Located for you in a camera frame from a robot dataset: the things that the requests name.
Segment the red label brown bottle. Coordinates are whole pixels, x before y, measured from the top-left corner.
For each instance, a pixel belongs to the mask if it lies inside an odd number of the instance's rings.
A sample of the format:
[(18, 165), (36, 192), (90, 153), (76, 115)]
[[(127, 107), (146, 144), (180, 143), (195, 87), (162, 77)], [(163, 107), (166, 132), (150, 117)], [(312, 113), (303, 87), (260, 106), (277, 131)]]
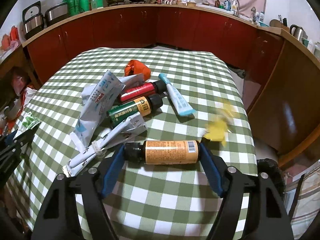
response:
[(146, 82), (141, 86), (137, 86), (137, 87), (133, 87), (125, 90), (125, 92), (121, 93), (118, 96), (118, 101), (120, 103), (126, 103), (134, 99), (137, 99), (141, 96), (161, 94), (165, 92), (166, 89), (167, 89), (167, 85), (162, 80), (158, 80), (155, 82)]

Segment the brown wooden side cabinet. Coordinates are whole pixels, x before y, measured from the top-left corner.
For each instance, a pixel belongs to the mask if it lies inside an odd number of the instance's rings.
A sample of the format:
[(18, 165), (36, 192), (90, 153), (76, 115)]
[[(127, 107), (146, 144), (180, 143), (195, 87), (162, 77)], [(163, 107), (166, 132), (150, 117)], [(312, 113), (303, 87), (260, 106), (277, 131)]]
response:
[(253, 135), (278, 152), (280, 167), (306, 152), (319, 158), (319, 61), (284, 42), (248, 120)]

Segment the striped fabric curtain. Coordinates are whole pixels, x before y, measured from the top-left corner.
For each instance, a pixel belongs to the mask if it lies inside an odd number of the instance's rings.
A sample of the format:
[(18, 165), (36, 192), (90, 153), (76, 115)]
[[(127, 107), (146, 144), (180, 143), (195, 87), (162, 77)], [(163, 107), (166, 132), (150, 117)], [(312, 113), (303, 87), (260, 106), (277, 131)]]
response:
[(319, 239), (319, 161), (292, 177), (284, 197), (294, 239)]

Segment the white blue paper package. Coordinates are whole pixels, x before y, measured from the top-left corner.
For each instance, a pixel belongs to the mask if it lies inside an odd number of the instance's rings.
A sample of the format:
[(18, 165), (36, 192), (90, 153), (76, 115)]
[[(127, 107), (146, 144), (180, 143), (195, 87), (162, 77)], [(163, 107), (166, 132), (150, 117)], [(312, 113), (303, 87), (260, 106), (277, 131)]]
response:
[(125, 85), (111, 72), (107, 71), (95, 85), (88, 100), (84, 104), (75, 129), (70, 133), (79, 152), (88, 148), (95, 129), (106, 117), (116, 98)]

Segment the blue white tube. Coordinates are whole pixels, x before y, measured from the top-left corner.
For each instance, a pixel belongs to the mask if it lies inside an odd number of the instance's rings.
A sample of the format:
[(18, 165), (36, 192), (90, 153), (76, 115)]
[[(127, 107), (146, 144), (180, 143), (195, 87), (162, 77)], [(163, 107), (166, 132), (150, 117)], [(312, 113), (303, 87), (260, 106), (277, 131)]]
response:
[(189, 102), (185, 100), (182, 94), (171, 84), (165, 74), (159, 74), (159, 79), (162, 80), (167, 88), (167, 94), (172, 101), (179, 116), (189, 116), (195, 113), (195, 109), (191, 107)]

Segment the green white checkered tablecloth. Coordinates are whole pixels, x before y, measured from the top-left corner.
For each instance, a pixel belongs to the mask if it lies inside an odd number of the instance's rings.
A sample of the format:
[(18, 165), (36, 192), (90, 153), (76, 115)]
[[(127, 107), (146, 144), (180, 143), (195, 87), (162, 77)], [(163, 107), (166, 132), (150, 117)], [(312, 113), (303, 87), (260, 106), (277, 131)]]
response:
[[(7, 186), (18, 211), (33, 228), (41, 204), (57, 174), (77, 150), (69, 138), (82, 110), (81, 92), (106, 71), (122, 77), (127, 63), (138, 60), (151, 70), (150, 81), (163, 73), (195, 109), (178, 116), (171, 102), (145, 118), (144, 140), (201, 139), (207, 123), (225, 102), (235, 111), (225, 144), (213, 153), (242, 173), (257, 174), (252, 132), (231, 72), (214, 54), (200, 51), (97, 48), (65, 64), (23, 110), (39, 118), (31, 153), (21, 161)], [(106, 212), (120, 239), (205, 239), (221, 200), (212, 192), (200, 164), (151, 166), (126, 164)]]

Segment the red kitchen cabinets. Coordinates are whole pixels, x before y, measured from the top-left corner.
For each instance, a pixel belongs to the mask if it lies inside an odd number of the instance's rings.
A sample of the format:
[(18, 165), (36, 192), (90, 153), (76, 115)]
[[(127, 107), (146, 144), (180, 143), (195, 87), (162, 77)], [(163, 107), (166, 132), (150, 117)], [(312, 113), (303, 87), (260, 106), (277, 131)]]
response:
[(226, 64), (253, 73), (264, 84), (283, 39), (229, 16), (161, 5), (105, 9), (56, 23), (24, 43), (41, 82), (81, 52), (163, 44), (208, 51)]

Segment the sink faucet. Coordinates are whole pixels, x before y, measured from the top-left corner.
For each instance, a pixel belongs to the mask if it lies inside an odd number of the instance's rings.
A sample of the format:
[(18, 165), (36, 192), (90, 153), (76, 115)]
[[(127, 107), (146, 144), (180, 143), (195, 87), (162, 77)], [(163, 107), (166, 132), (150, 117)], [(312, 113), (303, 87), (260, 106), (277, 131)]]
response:
[(227, 0), (230, 4), (230, 11), (233, 12), (233, 15), (239, 17), (239, 10), (240, 10), (240, 2), (239, 0)]

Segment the open steel rice cooker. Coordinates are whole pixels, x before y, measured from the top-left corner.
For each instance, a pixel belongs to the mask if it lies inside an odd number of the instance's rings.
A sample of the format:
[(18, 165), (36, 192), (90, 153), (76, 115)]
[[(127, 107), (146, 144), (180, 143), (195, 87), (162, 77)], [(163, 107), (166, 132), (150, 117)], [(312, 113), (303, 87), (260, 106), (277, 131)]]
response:
[(37, 1), (22, 11), (23, 33), (26, 40), (44, 29), (41, 1)]

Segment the green thermos left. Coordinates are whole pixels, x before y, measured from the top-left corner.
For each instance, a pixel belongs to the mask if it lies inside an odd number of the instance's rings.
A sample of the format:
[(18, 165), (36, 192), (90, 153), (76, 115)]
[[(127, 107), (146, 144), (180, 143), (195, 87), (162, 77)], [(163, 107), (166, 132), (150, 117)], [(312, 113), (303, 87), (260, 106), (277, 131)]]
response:
[(79, 11), (79, 0), (62, 0), (67, 3), (68, 13), (70, 16), (75, 16), (80, 14)]

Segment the yellow wrapper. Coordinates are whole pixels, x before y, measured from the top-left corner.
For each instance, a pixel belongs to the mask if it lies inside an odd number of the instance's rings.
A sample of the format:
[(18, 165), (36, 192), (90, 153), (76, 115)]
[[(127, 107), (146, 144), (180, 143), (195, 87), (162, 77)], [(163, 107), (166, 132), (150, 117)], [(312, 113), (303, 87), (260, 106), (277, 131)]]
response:
[(225, 146), (229, 127), (234, 123), (233, 119), (238, 117), (239, 115), (234, 107), (228, 102), (224, 102), (222, 107), (217, 109), (212, 120), (208, 121), (203, 135), (204, 139), (219, 142), (222, 146)]

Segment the orange label brown bottle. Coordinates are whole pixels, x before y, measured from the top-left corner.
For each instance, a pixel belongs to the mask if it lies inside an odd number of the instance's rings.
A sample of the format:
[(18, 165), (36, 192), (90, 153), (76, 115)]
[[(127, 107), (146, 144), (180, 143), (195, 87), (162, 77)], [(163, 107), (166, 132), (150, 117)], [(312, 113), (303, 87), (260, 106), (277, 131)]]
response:
[(200, 146), (196, 140), (128, 142), (124, 157), (147, 165), (194, 164), (200, 157)]

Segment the steel electric kettle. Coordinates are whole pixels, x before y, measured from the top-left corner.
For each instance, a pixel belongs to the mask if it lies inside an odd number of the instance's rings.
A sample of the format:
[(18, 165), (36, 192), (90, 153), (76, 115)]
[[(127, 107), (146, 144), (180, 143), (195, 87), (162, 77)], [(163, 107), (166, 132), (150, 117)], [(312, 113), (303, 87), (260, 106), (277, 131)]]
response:
[(308, 38), (305, 30), (302, 27), (300, 27), (300, 26), (298, 26), (296, 24), (292, 24), (290, 26), (290, 34), (293, 37), (295, 37), (299, 42), (303, 42), (303, 39), (307, 39)]

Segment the green label brown bottle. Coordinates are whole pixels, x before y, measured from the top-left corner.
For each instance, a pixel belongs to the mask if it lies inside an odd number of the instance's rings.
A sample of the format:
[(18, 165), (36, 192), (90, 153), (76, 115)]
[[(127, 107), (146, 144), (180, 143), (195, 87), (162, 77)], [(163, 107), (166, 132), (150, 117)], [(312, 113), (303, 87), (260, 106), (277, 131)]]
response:
[(107, 117), (109, 118), (111, 126), (115, 128), (129, 116), (136, 113), (140, 113), (141, 116), (146, 116), (162, 106), (163, 100), (159, 94), (141, 96), (140, 98), (112, 108), (107, 112)]

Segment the orange plastic bag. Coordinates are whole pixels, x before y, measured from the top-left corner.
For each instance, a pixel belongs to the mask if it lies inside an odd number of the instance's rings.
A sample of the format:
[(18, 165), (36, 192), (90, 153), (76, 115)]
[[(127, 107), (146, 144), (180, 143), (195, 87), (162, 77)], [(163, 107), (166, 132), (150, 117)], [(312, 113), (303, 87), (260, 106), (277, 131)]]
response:
[(143, 74), (144, 81), (151, 77), (151, 70), (142, 62), (138, 60), (131, 60), (124, 69), (125, 76)]

